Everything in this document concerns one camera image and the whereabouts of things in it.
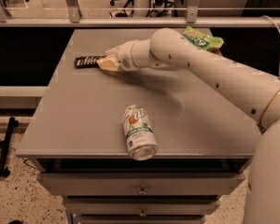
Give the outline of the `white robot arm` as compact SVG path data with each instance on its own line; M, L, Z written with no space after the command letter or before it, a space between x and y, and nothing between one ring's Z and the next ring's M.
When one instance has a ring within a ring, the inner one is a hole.
M280 224L280 77L199 49L169 28L107 50L98 64L126 72L186 68L252 118L262 136L250 166L244 224Z

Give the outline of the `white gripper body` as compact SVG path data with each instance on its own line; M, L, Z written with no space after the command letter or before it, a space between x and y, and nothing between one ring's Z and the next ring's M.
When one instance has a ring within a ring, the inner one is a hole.
M119 51L117 53L117 57L119 60L119 66L126 72L132 72L137 70L137 66L133 62L133 46L135 44L135 40L128 41L122 44L119 47Z

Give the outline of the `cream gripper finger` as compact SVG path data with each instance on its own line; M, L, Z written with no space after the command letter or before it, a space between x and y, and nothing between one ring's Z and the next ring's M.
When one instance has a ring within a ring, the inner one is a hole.
M121 45L115 46L114 48L108 49L105 51L105 56L111 55L111 54L117 54L119 52L119 49L121 48Z
M117 72L119 70L119 60L115 55L108 55L97 61L99 67L105 71Z

